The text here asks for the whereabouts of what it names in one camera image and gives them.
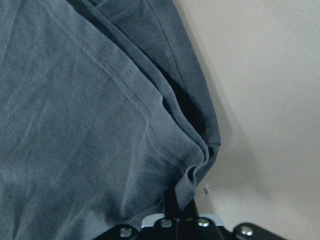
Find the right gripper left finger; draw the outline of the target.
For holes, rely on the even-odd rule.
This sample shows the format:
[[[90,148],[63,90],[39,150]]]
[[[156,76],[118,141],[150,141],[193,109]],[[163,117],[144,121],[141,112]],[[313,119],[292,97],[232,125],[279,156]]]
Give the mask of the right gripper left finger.
[[[166,189],[163,193],[164,216],[166,218],[179,218],[181,211],[178,206],[176,192],[173,188]]]

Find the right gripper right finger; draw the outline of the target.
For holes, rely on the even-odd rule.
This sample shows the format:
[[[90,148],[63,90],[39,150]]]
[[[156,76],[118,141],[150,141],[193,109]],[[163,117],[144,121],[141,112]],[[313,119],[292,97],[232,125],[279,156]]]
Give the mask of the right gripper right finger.
[[[181,212],[181,219],[197,219],[199,217],[196,202],[192,199]]]

